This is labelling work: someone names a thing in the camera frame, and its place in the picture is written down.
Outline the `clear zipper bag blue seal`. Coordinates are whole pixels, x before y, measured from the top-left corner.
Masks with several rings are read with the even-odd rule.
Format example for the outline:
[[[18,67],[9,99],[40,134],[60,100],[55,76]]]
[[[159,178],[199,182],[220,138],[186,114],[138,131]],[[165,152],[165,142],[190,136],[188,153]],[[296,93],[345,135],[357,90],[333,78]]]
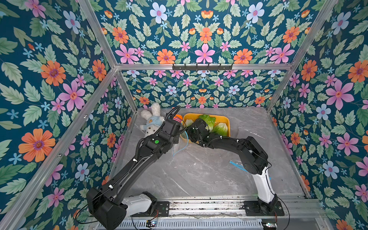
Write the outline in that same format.
[[[174,157],[176,154],[186,149],[188,145],[189,145],[188,133],[185,131],[179,136],[178,143],[173,145],[172,157]]]

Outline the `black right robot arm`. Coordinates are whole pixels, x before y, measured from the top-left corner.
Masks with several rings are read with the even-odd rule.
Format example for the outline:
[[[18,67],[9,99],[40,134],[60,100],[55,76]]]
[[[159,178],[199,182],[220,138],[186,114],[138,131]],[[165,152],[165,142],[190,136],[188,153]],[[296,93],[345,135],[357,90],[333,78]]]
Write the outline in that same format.
[[[268,175],[272,164],[268,155],[255,138],[249,136],[245,139],[232,138],[210,132],[207,123],[197,119],[186,128],[188,139],[203,148],[221,149],[237,154],[243,168],[253,175],[258,191],[258,201],[267,205],[278,201]]]

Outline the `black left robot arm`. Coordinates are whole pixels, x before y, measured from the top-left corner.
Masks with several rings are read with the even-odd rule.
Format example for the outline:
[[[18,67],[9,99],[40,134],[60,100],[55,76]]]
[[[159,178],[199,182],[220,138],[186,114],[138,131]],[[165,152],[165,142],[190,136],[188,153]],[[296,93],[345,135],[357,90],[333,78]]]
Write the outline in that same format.
[[[121,171],[101,188],[87,192],[89,212],[107,230],[116,229],[125,218],[136,214],[157,214],[157,198],[151,193],[130,197],[127,193],[143,172],[177,143],[181,126],[180,122],[166,119],[154,134],[138,142],[134,157]]]

